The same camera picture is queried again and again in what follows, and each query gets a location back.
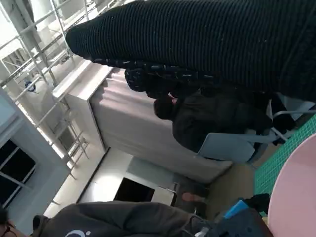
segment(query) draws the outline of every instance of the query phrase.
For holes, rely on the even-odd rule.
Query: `black screen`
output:
[[[154,189],[123,178],[114,200],[117,201],[151,201],[154,195]]]

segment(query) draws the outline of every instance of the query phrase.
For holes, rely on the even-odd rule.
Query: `person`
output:
[[[35,216],[32,237],[177,237],[201,220],[175,207],[154,202],[91,202],[73,204],[55,217]],[[0,208],[0,237],[26,237]]]
[[[154,102],[156,116],[172,121],[175,140],[195,153],[211,132],[244,134],[247,129],[271,128],[264,111],[255,108],[252,93],[233,88],[214,89],[209,97],[197,92],[184,99],[168,95]]]

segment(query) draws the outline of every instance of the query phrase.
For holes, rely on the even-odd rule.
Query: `black hair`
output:
[[[155,115],[160,119],[172,118],[173,103],[170,96],[161,97],[154,102]]]
[[[8,222],[8,212],[0,206],[0,225],[4,225]]]

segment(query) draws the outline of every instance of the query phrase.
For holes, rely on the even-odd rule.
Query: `black jacket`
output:
[[[195,93],[178,99],[173,110],[173,136],[183,147],[198,152],[208,133],[243,134],[273,126],[265,113],[254,107],[252,94],[218,90],[212,97]]]

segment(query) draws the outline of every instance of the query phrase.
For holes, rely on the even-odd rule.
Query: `floor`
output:
[[[278,147],[269,145],[254,166],[267,160]],[[249,165],[235,164],[223,175],[218,177],[209,187],[208,207],[206,216],[214,220],[222,211],[227,210],[238,198],[253,196],[254,169]]]

